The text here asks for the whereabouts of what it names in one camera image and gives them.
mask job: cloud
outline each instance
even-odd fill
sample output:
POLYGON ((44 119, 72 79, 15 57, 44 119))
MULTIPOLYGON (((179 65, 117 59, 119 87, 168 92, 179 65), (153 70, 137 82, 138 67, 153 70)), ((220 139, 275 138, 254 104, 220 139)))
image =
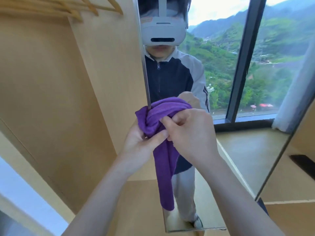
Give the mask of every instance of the cloud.
MULTIPOLYGON (((275 5, 285 0, 267 0, 267 5, 275 5)), ((228 18, 248 8, 250 0, 192 0, 188 13, 189 25, 197 25, 206 20, 228 18)))

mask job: curtain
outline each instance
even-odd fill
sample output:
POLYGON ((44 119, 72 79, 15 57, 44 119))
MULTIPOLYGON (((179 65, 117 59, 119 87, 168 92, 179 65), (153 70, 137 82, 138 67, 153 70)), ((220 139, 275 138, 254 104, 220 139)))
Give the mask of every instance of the curtain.
POLYGON ((309 44, 302 67, 294 77, 272 128, 292 133, 315 96, 315 36, 309 44))

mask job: shoe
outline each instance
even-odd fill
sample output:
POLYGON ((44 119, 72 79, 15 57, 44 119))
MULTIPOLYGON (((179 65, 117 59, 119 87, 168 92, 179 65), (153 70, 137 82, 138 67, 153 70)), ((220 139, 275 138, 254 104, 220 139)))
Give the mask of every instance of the shoe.
POLYGON ((197 219, 194 222, 190 222, 190 224, 194 227, 194 228, 203 228, 203 224, 201 219, 199 218, 199 216, 197 216, 197 219))

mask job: vr headset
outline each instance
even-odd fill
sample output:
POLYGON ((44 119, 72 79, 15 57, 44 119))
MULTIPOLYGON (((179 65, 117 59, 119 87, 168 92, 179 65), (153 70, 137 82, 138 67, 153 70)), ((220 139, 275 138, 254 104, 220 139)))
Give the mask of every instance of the vr headset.
POLYGON ((178 4, 158 0, 158 9, 140 16, 142 42, 145 46, 179 46, 186 37, 188 13, 178 14, 178 4))

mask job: purple cloth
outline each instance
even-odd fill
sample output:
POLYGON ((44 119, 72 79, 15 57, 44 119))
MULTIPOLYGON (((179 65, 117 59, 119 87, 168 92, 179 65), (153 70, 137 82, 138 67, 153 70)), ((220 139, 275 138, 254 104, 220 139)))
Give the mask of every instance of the purple cloth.
MULTIPOLYGON (((148 138, 165 129, 160 119, 164 116, 173 117, 177 112, 192 108, 186 101, 171 97, 152 103, 151 110, 145 106, 136 111, 138 125, 148 138)), ((158 179, 160 202, 164 209, 174 209, 174 198, 171 178, 174 175, 179 157, 173 142, 165 140, 153 151, 155 171, 158 179)))

